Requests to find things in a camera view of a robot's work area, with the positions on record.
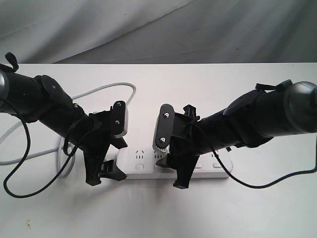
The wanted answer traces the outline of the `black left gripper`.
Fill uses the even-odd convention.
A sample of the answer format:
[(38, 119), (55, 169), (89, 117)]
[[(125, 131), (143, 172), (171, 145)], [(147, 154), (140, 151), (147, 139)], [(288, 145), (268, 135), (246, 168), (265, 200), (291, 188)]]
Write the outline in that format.
[(72, 109), (69, 112), (65, 141), (83, 151), (86, 183), (89, 185), (100, 184), (101, 178), (126, 179), (126, 174), (116, 165), (115, 160), (104, 161), (110, 145), (116, 149), (127, 147), (124, 138), (111, 136), (110, 110), (89, 115), (82, 109)]

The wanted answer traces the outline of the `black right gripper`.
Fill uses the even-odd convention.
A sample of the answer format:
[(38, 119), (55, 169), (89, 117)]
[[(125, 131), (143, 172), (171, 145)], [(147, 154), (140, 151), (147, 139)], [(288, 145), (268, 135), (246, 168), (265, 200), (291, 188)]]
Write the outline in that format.
[(200, 117), (196, 115), (196, 108), (186, 105), (183, 110), (183, 114), (172, 111), (166, 119), (168, 159), (164, 157), (156, 162), (161, 168), (169, 168), (171, 165), (176, 170), (177, 178), (173, 186), (179, 189), (189, 187), (199, 156), (203, 153), (200, 142), (203, 131), (198, 125)]

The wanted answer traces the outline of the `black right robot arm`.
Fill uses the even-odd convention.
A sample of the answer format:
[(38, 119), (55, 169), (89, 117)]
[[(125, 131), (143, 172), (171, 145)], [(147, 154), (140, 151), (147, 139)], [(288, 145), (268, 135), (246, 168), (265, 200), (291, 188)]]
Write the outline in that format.
[(316, 133), (317, 87), (311, 82), (257, 84), (227, 108), (200, 118), (186, 105), (182, 113), (170, 104), (160, 107), (153, 148), (165, 153), (157, 161), (174, 169), (174, 186), (186, 189), (199, 157), (229, 147), (259, 147), (275, 137)]

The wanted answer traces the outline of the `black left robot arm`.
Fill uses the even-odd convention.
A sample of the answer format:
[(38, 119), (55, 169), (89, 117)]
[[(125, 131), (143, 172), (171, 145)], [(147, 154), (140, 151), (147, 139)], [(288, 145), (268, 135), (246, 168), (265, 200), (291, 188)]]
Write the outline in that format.
[(59, 83), (47, 75), (28, 77), (17, 73), (17, 59), (5, 58), (11, 66), (0, 66), (1, 113), (21, 115), (26, 123), (40, 121), (66, 143), (83, 151), (86, 183), (95, 186), (102, 178), (126, 179), (114, 160), (105, 161), (109, 146), (127, 147), (127, 105), (116, 101), (108, 111), (86, 114)]

